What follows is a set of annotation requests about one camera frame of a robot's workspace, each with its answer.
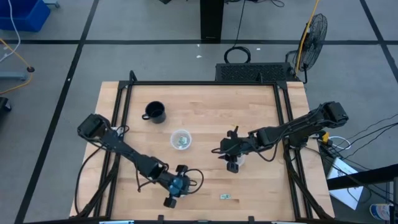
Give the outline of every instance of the black mug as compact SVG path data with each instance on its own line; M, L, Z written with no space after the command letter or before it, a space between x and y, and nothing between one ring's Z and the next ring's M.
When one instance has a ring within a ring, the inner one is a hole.
M163 103L159 101L150 102L145 108L145 114L142 115L144 120L150 119L155 124L160 124L166 120Z

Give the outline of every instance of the gray floor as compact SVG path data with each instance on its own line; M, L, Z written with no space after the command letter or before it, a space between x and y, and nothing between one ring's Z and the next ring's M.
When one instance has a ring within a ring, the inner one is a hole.
M61 0L61 8L52 8L40 32L22 32L21 37L25 40L78 40L92 2ZM298 40L314 1L284 2L284 8L277 8L268 1L248 2L240 39ZM398 2L366 2L383 37L398 40L398 30L393 29L398 19L394 10ZM168 5L158 0L99 0L87 39L199 39L199 12L198 0L173 0ZM240 12L241 2L225 5L223 39L236 37ZM377 40L357 0L322 0L317 12L328 18L327 40ZM9 31L0 30L0 37L16 39ZM297 47L245 46L252 53L252 62L281 62L286 51ZM101 82L125 80L130 70L135 71L139 80L214 80L215 64L223 63L223 54L230 47L226 44L85 45L25 222L68 216L86 144L77 136L76 127L94 112ZM388 48L398 60L398 46ZM11 100L13 111L0 124L2 223L14 222L75 51L76 45L23 44L19 48L36 72L30 85L4 95ZM244 59L245 55L231 52L230 62ZM24 69L16 57L0 63L0 70ZM326 45L308 76L307 98L311 108L335 100L343 104L350 116L346 126L331 130L332 135L350 137L371 123L398 113L398 84L379 45ZM0 90L17 83L1 82ZM351 159L369 168L398 163L393 138L397 134L397 128L392 128ZM364 143L366 141L358 142L353 148ZM350 153L352 150L344 151L343 155ZM368 192L364 192L361 200L367 197ZM370 217L368 205L383 202L372 196L357 211L337 201L333 201L333 205L336 216L342 220L377 223Z

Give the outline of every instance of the clear plastic cup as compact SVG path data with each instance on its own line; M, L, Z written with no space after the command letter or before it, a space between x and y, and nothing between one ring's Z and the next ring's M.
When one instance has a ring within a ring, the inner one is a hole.
M170 137L170 143L178 150L186 150L192 143L191 134L184 129L176 130Z

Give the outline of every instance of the wooden tabletop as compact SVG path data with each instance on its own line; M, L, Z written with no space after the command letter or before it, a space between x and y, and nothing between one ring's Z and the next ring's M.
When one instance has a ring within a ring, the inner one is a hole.
M117 82L104 82L99 93L96 113L109 120L117 86ZM302 83L288 83L288 88L294 117L307 114L308 103ZM287 121L281 91L280 97L284 120ZM153 124L141 118L151 101L161 101L165 105L167 119L164 123ZM263 161L252 153L246 156L246 162L238 174L228 172L224 161L210 152L220 146L226 132L236 125L241 137L246 137L248 131L253 129L279 125L271 86L137 85L132 89L127 125L130 131L124 140L135 150L168 163L171 172L179 164L200 169L205 181L197 193L178 198L174 209L166 208L163 201L168 192L159 184L149 184L141 193L137 192L134 166L122 158L112 219L156 220L158 215L164 215L165 220L247 220L248 216L254 216L257 221L294 220L281 144L273 162ZM178 151L170 145L170 136L178 129L186 129L192 135L192 145L186 151ZM308 146L317 149L315 141L310 141ZM94 150L88 144L85 158ZM272 153L273 149L263 152L263 155L270 158ZM309 191L325 211L334 216L319 155L309 150L302 150L301 154ZM98 188L103 157L104 151L95 155L81 174L78 193L80 209ZM199 174L195 172L190 173L190 177L200 181ZM141 176L139 178L141 183L146 181ZM230 194L231 199L221 200L221 194ZM101 214L105 213L108 192L103 198ZM75 209L72 208L71 215L74 214Z

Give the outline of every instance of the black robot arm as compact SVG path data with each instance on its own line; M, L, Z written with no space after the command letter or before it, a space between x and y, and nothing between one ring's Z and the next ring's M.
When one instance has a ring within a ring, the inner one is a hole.
M246 138L238 137L238 127L228 131L227 137L220 142L220 148L212 150L213 153L224 154L220 159L228 161L227 169L238 172L236 164L238 156L250 152L263 152L271 149L280 140L289 137L289 144L293 147L303 146L308 137L321 131L323 128L337 128L348 120L347 114L340 103L327 102L308 114L294 119L278 127L266 127L250 131Z
M138 153L135 149L127 145L117 131L111 128L110 122L101 115L91 114L78 127L78 135L88 142L97 142L102 148L119 153L126 159L134 163L140 175L152 183L160 184L170 195L165 199L164 206L174 208L176 200L174 197L188 195L191 180L185 175L188 167L178 165L177 174L168 172L169 165L163 163L156 157L149 157Z

